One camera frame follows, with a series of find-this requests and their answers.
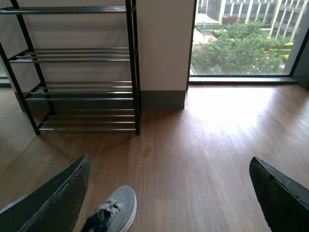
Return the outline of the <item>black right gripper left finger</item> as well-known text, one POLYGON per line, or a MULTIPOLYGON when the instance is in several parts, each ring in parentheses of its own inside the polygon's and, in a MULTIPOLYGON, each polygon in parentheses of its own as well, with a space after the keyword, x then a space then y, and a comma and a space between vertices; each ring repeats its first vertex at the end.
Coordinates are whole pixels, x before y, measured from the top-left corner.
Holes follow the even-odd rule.
POLYGON ((71 232, 87 192, 90 157, 62 172, 0 214, 2 232, 71 232))

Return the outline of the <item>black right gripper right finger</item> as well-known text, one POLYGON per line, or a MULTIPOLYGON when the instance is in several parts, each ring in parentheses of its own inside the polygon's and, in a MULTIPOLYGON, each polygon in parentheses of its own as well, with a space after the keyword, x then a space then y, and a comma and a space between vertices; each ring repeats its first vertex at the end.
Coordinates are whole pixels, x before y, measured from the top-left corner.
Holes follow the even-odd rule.
POLYGON ((309 230, 309 190, 259 157, 249 174, 265 220, 273 232, 309 230))

